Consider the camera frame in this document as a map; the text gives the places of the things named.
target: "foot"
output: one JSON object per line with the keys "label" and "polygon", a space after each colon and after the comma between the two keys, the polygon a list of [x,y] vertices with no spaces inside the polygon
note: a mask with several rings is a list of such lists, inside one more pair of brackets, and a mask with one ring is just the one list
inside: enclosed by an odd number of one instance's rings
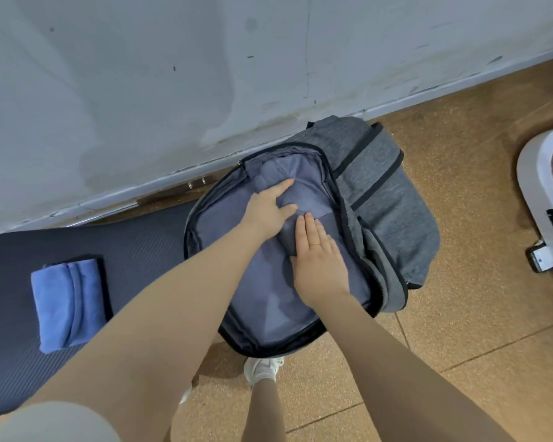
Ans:
{"label": "foot", "polygon": [[192,390],[193,390],[193,386],[189,385],[189,388],[184,392],[184,394],[182,394],[182,398],[180,399],[181,405],[189,399],[189,395]]}
{"label": "foot", "polygon": [[243,365],[243,375],[255,385],[263,378],[270,378],[276,381],[277,372],[285,362],[285,357],[278,358],[248,358],[246,364]]}

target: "forearm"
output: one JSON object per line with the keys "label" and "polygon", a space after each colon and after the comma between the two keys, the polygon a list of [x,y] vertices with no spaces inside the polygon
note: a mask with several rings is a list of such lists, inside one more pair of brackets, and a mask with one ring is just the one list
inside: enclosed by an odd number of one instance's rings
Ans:
{"label": "forearm", "polygon": [[124,441],[162,440],[261,243],[237,226],[162,275],[29,402],[76,402],[104,416]]}
{"label": "forearm", "polygon": [[383,441],[512,441],[458,389],[387,333],[350,295],[316,307],[346,357]]}

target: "person's left arm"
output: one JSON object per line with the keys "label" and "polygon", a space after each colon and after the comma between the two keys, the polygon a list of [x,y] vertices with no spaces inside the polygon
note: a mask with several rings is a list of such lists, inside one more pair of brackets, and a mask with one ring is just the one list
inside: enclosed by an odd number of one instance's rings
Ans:
{"label": "person's left arm", "polygon": [[146,287],[25,405],[77,403],[123,441],[162,440],[252,256],[295,213],[276,205],[292,184],[254,194],[239,225]]}

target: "white baseboard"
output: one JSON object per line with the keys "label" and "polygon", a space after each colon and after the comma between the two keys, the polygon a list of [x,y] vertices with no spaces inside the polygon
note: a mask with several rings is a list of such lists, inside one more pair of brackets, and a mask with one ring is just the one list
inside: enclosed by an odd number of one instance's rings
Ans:
{"label": "white baseboard", "polygon": [[[530,66],[541,64],[551,59],[553,59],[553,50],[533,57],[531,59],[510,61],[507,65],[504,65],[502,67],[471,75],[458,81],[439,85],[438,87],[429,88],[424,91],[414,93],[410,96],[406,96],[405,98],[385,103],[383,105],[377,105],[376,107],[361,110],[359,112],[356,112],[353,116],[363,118],[365,121],[368,121],[370,119],[374,119],[391,113],[393,111],[411,107],[412,105],[416,105],[418,103],[424,103],[426,101],[430,101],[431,99],[439,98],[441,96],[454,93],[456,91],[460,91],[474,85],[479,85],[480,83],[490,81],[506,74],[513,73],[521,69],[528,68]],[[241,152],[237,152],[226,157],[219,158],[217,160],[208,161],[207,163],[189,167],[174,174],[170,174],[138,186],[114,192],[112,194],[107,194],[106,196],[102,196],[94,200],[84,201],[80,204],[74,205],[73,207],[56,211],[51,215],[42,217],[37,220],[30,220],[21,224],[5,227],[4,229],[0,229],[0,233],[7,231],[23,231],[55,226],[77,226],[79,224],[92,222],[93,220],[105,217],[107,215],[112,215],[121,210],[136,206],[137,203],[134,199],[138,197],[142,197],[152,192],[183,183],[184,181],[191,180],[193,178],[199,178],[205,174],[214,172],[215,170],[235,165],[243,157],[250,155],[262,148],[267,148],[275,145],[280,141],[287,139],[289,136],[291,135],[248,148]]]}

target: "person's left hand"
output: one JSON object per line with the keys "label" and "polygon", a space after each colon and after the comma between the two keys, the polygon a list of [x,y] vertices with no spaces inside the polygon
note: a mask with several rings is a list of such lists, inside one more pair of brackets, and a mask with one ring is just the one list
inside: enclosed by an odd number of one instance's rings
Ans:
{"label": "person's left hand", "polygon": [[246,213],[240,224],[246,226],[249,230],[258,232],[263,242],[276,236],[285,220],[297,211],[297,205],[295,204],[288,204],[282,208],[278,208],[276,203],[277,197],[292,186],[293,183],[295,183],[295,180],[288,178],[258,194],[252,194],[246,207]]}

